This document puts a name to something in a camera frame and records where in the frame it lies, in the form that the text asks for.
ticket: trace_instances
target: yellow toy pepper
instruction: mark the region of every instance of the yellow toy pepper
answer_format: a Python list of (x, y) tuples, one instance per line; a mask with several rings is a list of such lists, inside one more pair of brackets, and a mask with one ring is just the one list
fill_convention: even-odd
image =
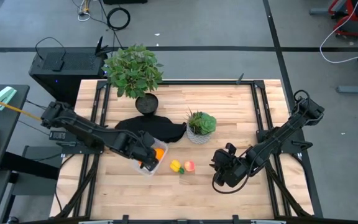
[(185, 170), (181, 167), (180, 162), (177, 161), (176, 159), (172, 160), (169, 167), (171, 167), (171, 170), (173, 170), (174, 172), (179, 172), (181, 174), (185, 173)]

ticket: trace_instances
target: white pot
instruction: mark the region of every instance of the white pot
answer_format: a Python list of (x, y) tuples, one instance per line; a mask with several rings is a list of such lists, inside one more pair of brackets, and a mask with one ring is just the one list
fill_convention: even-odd
[(191, 128), (189, 127), (189, 123), (187, 122), (186, 125), (186, 133), (187, 133), (187, 137), (188, 139), (195, 144), (205, 144), (207, 143), (210, 139), (211, 139), (211, 135), (212, 133), (206, 134), (206, 135), (197, 135), (195, 133), (193, 133), (193, 131), (191, 130)]

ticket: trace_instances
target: toy fruit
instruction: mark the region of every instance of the toy fruit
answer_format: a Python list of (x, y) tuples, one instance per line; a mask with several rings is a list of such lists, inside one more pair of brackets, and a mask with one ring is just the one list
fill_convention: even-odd
[(155, 158), (158, 159), (158, 161), (161, 161), (162, 156), (164, 155), (164, 150), (156, 148), (155, 150)]
[(185, 162), (185, 169), (187, 172), (194, 171), (196, 169), (196, 166), (194, 165), (193, 161), (186, 161)]
[(171, 170), (173, 170), (175, 172), (179, 172), (181, 174), (185, 173), (185, 170), (183, 170), (183, 168), (181, 167), (180, 162), (177, 161), (176, 159), (172, 160), (172, 162), (169, 165), (169, 167), (171, 167)]

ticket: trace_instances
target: black cloth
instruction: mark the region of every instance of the black cloth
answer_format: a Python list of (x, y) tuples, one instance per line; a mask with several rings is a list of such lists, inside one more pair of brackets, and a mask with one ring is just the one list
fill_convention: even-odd
[(115, 128), (129, 130), (137, 135), (140, 135), (139, 131), (147, 131), (156, 139), (170, 143), (181, 139), (186, 131), (186, 123), (173, 124), (161, 116), (137, 116), (120, 121)]

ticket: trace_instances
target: orange object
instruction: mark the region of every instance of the orange object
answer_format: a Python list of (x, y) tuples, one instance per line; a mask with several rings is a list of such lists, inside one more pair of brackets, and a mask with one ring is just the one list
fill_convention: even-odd
[(158, 161), (161, 161), (162, 156), (164, 155), (164, 150), (160, 148), (156, 148), (155, 150), (155, 158), (158, 159)]
[(192, 172), (196, 169), (196, 165), (194, 165), (193, 161), (186, 161), (185, 162), (185, 169), (187, 172)]

